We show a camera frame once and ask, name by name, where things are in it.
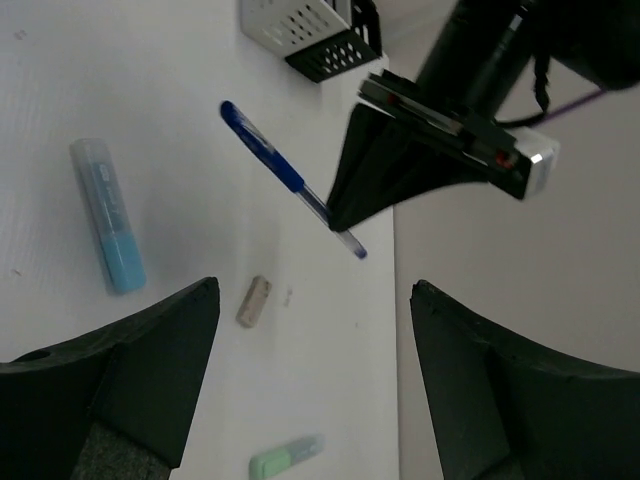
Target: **white basket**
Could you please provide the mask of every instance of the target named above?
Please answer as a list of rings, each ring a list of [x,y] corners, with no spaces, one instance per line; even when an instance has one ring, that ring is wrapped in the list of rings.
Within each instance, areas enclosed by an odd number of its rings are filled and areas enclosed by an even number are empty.
[[[240,2],[242,31],[280,58],[348,30],[351,25],[351,0]]]

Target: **blue marker cap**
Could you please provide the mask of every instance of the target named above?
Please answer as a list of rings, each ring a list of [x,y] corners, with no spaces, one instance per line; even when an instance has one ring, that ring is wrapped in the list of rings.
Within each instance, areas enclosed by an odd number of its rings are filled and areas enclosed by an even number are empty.
[[[82,176],[115,290],[127,293],[141,288],[147,276],[106,143],[85,138],[73,142],[69,149]]]

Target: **black basket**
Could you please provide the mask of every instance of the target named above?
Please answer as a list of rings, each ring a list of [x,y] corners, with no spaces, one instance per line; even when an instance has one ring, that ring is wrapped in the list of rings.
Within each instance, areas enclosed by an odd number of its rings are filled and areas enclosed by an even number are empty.
[[[382,56],[380,17],[372,0],[352,0],[351,30],[285,58],[309,80],[320,83]]]

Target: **gray wall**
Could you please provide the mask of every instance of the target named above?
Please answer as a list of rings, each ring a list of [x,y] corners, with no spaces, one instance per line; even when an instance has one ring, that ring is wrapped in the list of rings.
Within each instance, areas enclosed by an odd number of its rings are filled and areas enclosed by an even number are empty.
[[[439,27],[390,45],[392,70],[412,77]],[[535,110],[531,85],[528,71],[505,118]],[[553,65],[553,105],[591,89]],[[527,203],[465,186],[396,208],[403,480],[442,478],[409,314],[418,279],[551,348],[640,370],[639,111],[640,91],[611,94],[541,128],[561,141],[561,158],[548,190]]]

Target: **green marker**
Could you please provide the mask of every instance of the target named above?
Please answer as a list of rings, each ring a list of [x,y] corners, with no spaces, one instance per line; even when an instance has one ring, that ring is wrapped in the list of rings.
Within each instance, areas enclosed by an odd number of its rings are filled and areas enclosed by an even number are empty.
[[[249,462],[249,477],[251,480],[263,480],[273,477],[317,455],[323,448],[324,437],[322,435],[312,435],[261,453],[254,456]]]

